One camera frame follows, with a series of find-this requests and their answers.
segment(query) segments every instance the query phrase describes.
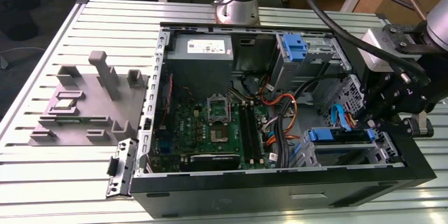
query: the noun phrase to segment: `floor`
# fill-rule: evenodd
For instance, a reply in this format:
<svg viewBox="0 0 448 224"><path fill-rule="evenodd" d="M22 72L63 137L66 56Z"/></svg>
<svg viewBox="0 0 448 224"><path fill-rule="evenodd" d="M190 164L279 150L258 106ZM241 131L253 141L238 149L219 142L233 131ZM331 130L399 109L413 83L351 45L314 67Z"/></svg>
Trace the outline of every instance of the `floor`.
<svg viewBox="0 0 448 224"><path fill-rule="evenodd" d="M73 7L74 1L75 0L39 0L39 7L30 10L34 23L39 28L38 35L26 41L11 41L0 32L0 52L17 47L45 49ZM207 4L211 1L213 0L170 0L170 2L197 4ZM283 3L281 0L258 0L258 5L279 8L283 6ZM6 70L0 71L0 119L7 111L42 53L43 52L37 49L19 49L1 54L10 65Z"/></svg>

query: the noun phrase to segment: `power supply label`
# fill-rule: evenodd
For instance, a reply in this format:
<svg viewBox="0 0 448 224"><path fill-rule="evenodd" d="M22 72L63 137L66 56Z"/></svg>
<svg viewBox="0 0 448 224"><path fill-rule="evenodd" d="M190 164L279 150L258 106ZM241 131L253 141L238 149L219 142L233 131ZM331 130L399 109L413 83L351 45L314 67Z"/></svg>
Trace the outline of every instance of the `power supply label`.
<svg viewBox="0 0 448 224"><path fill-rule="evenodd" d="M189 54L225 54L223 40L190 39L187 41Z"/></svg>

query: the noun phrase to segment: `metal bracket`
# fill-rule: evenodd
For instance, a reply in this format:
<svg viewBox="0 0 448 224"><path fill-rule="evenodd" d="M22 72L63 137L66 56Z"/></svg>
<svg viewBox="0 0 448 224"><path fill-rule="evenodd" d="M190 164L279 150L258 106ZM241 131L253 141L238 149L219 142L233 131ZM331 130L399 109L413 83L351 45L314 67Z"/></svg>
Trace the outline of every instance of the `metal bracket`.
<svg viewBox="0 0 448 224"><path fill-rule="evenodd" d="M419 134L426 135L427 134L427 128L426 128L426 112L422 111L419 114L411 114L411 119L417 122Z"/></svg>
<svg viewBox="0 0 448 224"><path fill-rule="evenodd" d="M105 198L130 197L130 179L138 140L127 138L118 142L114 156L110 157L106 173L110 176Z"/></svg>

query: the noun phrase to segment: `ram slot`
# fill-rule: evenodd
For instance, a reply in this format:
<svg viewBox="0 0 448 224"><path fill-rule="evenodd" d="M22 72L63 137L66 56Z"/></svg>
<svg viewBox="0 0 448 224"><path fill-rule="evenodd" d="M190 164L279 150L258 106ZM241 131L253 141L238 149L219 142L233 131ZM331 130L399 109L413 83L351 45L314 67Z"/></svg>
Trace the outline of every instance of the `ram slot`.
<svg viewBox="0 0 448 224"><path fill-rule="evenodd" d="M253 106L249 105L245 109L246 111L246 121L250 139L250 152L251 158L255 162L261 159L259 141L258 141L258 130L257 130L257 120L254 117Z"/></svg>
<svg viewBox="0 0 448 224"><path fill-rule="evenodd" d="M239 114L239 124L241 124L239 131L241 131L241 140L242 140L243 162L250 163L251 147L250 147L249 126L247 126L247 120L246 120L245 104L241 104L238 109L239 109L238 114Z"/></svg>

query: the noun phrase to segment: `blue latch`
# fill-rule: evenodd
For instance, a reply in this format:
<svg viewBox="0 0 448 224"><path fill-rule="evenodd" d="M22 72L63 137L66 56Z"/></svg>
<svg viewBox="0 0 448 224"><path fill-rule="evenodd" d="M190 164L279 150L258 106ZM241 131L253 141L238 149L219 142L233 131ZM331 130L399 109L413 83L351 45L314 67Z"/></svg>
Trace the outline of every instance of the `blue latch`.
<svg viewBox="0 0 448 224"><path fill-rule="evenodd" d="M329 129L311 129L317 141L333 141L333 134Z"/></svg>
<svg viewBox="0 0 448 224"><path fill-rule="evenodd" d="M375 138L373 130L366 129L365 131L366 131L366 136L369 137L370 142L373 142L373 140Z"/></svg>
<svg viewBox="0 0 448 224"><path fill-rule="evenodd" d="M294 147L294 149L293 149L293 151L291 151L291 153L290 153L290 155L289 155L289 162L290 162L291 158L294 157L294 155L297 154L299 148L301 148L301 143L298 143L298 144L295 145L295 147Z"/></svg>
<svg viewBox="0 0 448 224"><path fill-rule="evenodd" d="M289 53L289 60L291 62L299 62L305 58L307 53L306 43L302 41L298 34L283 34L282 35L282 45Z"/></svg>

